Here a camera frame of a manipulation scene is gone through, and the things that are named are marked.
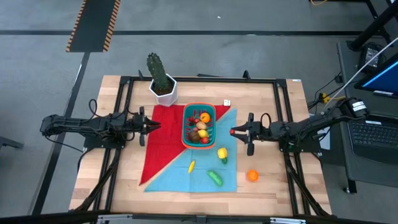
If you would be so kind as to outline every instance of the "yellow pepper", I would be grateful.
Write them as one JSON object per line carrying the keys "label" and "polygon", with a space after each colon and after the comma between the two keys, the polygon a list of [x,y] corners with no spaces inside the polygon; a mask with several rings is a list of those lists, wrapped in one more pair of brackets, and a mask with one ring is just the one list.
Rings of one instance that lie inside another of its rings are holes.
{"label": "yellow pepper", "polygon": [[219,148],[217,151],[218,157],[221,159],[221,161],[223,162],[223,164],[226,164],[227,162],[227,157],[228,157],[228,152],[226,150],[226,148],[222,147]]}
{"label": "yellow pepper", "polygon": [[191,165],[189,165],[189,169],[188,169],[189,174],[192,172],[194,166],[195,166],[195,161],[192,161]]}

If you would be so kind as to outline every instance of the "concrete floor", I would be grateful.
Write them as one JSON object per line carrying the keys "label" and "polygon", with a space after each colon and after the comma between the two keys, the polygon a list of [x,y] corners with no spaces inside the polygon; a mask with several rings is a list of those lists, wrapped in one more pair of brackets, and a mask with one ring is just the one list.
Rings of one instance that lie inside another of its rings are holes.
{"label": "concrete floor", "polygon": [[[0,29],[70,30],[80,4],[80,0],[0,0]],[[378,13],[386,8],[384,1],[374,5]],[[363,3],[328,2],[315,7],[307,0],[123,0],[116,30],[361,30],[371,21]],[[393,20],[386,26],[392,38],[398,34],[396,25]],[[83,56],[65,52],[68,38],[0,35],[0,136],[25,144],[22,150],[0,150],[0,217],[26,215],[34,203],[51,146],[39,133],[41,120],[63,113]],[[299,78],[306,97],[312,99],[340,71],[339,40],[345,39],[114,36],[109,52],[90,55],[73,116],[90,116],[88,100],[96,98],[103,75],[136,75],[139,69],[149,75],[150,52],[157,52],[166,71],[175,76],[240,77],[249,70],[252,77]],[[337,86],[332,83],[325,91]],[[67,134],[65,143],[81,148],[83,138]],[[68,210],[79,156],[63,147],[44,213]],[[387,223],[398,218],[398,189],[360,183],[357,195],[346,195],[340,190],[345,186],[344,168],[325,165],[324,172],[335,215]]]}

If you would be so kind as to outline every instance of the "wooden tabletop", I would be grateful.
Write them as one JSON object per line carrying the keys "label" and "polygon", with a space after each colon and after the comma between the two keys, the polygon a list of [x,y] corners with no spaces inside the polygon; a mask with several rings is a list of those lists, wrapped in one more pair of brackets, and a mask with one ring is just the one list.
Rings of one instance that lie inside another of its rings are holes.
{"label": "wooden tabletop", "polygon": [[[104,76],[98,95],[98,114],[113,112],[118,92],[120,76]],[[289,98],[294,121],[308,117],[307,104],[300,80],[287,80]],[[284,119],[287,119],[282,90],[279,91]],[[179,82],[178,105],[201,101],[222,105],[223,100],[231,100],[231,107],[237,108],[236,124],[242,125],[250,112],[254,119],[267,112],[277,121],[274,92],[271,84],[265,83],[202,83]],[[134,82],[130,111],[138,111],[145,106],[145,114],[151,119],[156,100],[149,91],[149,82]],[[246,146],[237,141],[237,191],[229,193],[180,193],[144,192],[154,180],[138,186],[141,179],[146,148],[140,147],[139,138],[128,142],[122,150],[116,185],[112,201],[112,212],[168,213],[168,214],[207,214],[207,215],[258,215],[291,216],[290,197],[287,185],[285,164],[277,142],[255,142],[253,156],[246,155]],[[98,182],[104,149],[94,149],[82,160],[73,191],[70,208],[76,208],[88,196]],[[322,169],[319,161],[309,153],[301,153],[305,183],[317,202],[331,213]],[[258,182],[248,182],[246,172],[256,169]],[[108,184],[105,185],[100,208],[104,208]],[[296,186],[299,210],[302,201]]]}

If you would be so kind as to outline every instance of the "white pot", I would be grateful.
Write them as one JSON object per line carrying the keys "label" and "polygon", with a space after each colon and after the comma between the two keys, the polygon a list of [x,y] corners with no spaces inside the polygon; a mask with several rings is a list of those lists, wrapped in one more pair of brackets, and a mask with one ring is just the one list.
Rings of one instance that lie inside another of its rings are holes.
{"label": "white pot", "polygon": [[174,87],[173,91],[169,94],[158,96],[153,90],[152,90],[152,85],[154,84],[154,80],[152,79],[150,85],[149,85],[149,90],[155,95],[156,97],[156,102],[162,106],[171,106],[173,103],[176,102],[178,99],[177,95],[177,82],[169,75],[166,73],[166,75],[173,81]]}

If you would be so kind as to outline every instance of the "red cloth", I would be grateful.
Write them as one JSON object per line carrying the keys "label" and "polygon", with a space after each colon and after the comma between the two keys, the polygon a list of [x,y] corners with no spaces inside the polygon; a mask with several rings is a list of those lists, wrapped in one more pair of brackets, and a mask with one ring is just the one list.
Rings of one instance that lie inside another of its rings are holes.
{"label": "red cloth", "polygon": [[[216,120],[229,110],[229,106],[215,106]],[[184,106],[170,107],[157,105],[154,108],[152,120],[161,123],[161,128],[148,136],[147,152],[140,185],[147,182],[158,171],[163,169],[176,156],[184,151],[182,138],[182,116]]]}

